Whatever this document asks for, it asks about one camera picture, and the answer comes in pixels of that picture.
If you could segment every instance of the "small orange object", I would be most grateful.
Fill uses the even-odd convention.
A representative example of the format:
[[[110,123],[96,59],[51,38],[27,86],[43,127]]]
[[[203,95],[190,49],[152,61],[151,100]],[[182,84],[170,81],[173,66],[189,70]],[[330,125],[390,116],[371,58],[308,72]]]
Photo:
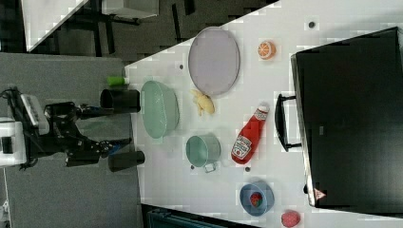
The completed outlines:
[[[263,41],[259,45],[258,53],[261,59],[271,59],[276,54],[276,46],[270,41]]]

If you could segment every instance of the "red triangle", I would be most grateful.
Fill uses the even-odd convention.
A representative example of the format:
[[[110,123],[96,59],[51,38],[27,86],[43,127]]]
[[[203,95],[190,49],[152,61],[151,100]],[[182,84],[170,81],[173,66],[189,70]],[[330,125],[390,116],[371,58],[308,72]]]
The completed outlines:
[[[316,188],[314,188],[314,191],[315,191],[315,199],[320,200],[320,199],[326,197],[326,194],[320,192]]]

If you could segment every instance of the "gray floor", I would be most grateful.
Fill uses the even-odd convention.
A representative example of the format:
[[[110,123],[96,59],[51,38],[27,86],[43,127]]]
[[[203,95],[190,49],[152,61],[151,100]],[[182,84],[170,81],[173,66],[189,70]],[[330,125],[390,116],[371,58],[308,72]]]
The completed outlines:
[[[276,0],[194,0],[195,11],[185,15],[183,0],[160,0],[160,15],[142,19],[139,26],[113,23],[116,52],[112,55],[133,63],[182,40],[192,38],[204,28],[220,26]],[[177,39],[172,5],[176,4],[181,37]],[[105,26],[100,24],[103,52],[107,55]],[[89,31],[58,32],[60,53],[64,55],[94,56],[93,35]]]
[[[98,105],[106,77],[122,75],[123,66],[120,59],[0,53],[0,90],[16,85],[37,96],[42,107],[65,101]],[[0,106],[0,116],[8,116],[5,100]],[[93,140],[132,134],[128,114],[78,126]],[[136,167],[111,173],[107,160],[100,160],[66,168],[65,158],[63,153],[42,158],[24,172],[6,168],[12,228],[143,227]]]

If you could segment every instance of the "desk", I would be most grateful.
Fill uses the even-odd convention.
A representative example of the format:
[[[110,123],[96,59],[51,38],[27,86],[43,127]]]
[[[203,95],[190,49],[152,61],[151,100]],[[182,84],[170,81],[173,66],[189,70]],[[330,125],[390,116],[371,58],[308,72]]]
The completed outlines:
[[[27,51],[32,51],[88,0],[21,0]]]
[[[308,23],[316,22],[314,28]],[[305,184],[300,149],[286,153],[277,139],[274,109],[279,93],[294,91],[290,56],[300,50],[355,37],[372,31],[403,25],[403,2],[357,0],[323,2],[320,0],[282,0],[245,15],[224,26],[233,33],[240,48],[240,73],[234,86],[214,97],[213,116],[197,114],[189,89],[194,88],[187,71],[187,56],[192,40],[178,44],[125,68],[132,86],[141,89],[147,77],[175,89],[181,119],[176,131],[163,142],[154,142],[146,134],[142,116],[133,114],[135,143],[145,153],[145,163],[138,167],[142,203],[172,208],[188,213],[252,224],[281,227],[280,216],[286,209],[299,211],[298,227],[399,227],[403,220],[344,213],[309,206],[302,192]],[[259,59],[257,48],[271,39],[278,47],[272,61]],[[248,166],[231,160],[230,150],[237,134],[260,102],[271,111],[266,121],[259,150]],[[296,104],[286,107],[290,143],[298,143]],[[212,132],[221,142],[221,160],[216,172],[205,174],[190,169],[184,152],[187,139]],[[264,216],[254,218],[243,211],[239,193],[250,181],[264,180],[275,195],[274,207]]]

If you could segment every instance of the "cup handle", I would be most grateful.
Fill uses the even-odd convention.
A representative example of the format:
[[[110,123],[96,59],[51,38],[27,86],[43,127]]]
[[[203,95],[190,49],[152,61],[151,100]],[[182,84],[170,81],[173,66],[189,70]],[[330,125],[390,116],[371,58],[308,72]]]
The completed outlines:
[[[214,163],[211,163],[211,165],[213,165],[213,169],[212,169],[212,170],[207,170],[207,165],[204,166],[204,171],[205,171],[205,173],[211,173],[211,172],[213,172],[213,171],[216,170],[216,163],[215,163],[215,162],[214,162]]]

